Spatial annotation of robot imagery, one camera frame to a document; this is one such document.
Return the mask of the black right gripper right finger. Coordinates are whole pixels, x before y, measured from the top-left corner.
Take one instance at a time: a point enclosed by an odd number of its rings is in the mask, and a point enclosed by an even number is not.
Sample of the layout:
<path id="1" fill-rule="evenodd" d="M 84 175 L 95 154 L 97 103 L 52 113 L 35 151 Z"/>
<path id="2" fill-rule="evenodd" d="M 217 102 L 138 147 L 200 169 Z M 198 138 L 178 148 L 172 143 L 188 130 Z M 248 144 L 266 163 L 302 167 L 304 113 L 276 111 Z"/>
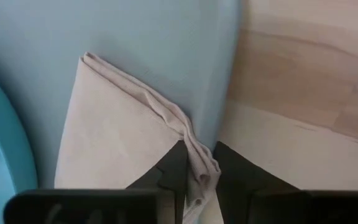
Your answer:
<path id="1" fill-rule="evenodd" d="M 294 186 L 220 141 L 213 157 L 221 169 L 216 193 L 224 224 L 299 223 L 295 197 L 286 194 Z"/>

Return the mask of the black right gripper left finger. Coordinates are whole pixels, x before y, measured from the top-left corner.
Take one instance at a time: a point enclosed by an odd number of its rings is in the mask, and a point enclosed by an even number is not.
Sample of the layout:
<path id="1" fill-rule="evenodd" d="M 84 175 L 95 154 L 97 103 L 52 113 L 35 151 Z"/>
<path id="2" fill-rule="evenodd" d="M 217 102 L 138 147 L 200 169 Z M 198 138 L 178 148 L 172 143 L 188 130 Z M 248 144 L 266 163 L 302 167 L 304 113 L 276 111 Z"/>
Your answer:
<path id="1" fill-rule="evenodd" d="M 187 191 L 188 152 L 178 141 L 128 189 L 157 192 L 157 223 L 182 224 Z"/>

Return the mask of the beige cloth napkin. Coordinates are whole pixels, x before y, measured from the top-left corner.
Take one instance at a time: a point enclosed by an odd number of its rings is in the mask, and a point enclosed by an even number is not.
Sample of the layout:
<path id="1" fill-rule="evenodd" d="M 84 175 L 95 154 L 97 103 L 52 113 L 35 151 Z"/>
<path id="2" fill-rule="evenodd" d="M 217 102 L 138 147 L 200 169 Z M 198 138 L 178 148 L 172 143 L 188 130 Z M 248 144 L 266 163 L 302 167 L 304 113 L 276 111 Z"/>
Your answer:
<path id="1" fill-rule="evenodd" d="M 140 80 L 85 53 L 78 61 L 54 186 L 118 189 L 145 174 L 178 142 L 188 151 L 184 224 L 194 224 L 221 171 L 179 106 Z"/>

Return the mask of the grey plastic tray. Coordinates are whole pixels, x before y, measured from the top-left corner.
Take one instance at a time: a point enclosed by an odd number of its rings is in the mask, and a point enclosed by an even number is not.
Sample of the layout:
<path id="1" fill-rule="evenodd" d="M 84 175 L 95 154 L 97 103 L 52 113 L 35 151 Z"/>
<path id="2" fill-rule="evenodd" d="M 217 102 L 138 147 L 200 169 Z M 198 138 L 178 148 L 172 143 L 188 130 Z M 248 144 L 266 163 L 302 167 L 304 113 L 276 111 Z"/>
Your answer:
<path id="1" fill-rule="evenodd" d="M 176 103 L 213 148 L 241 0 L 0 0 L 0 85 L 52 187 L 78 59 L 99 55 Z"/>

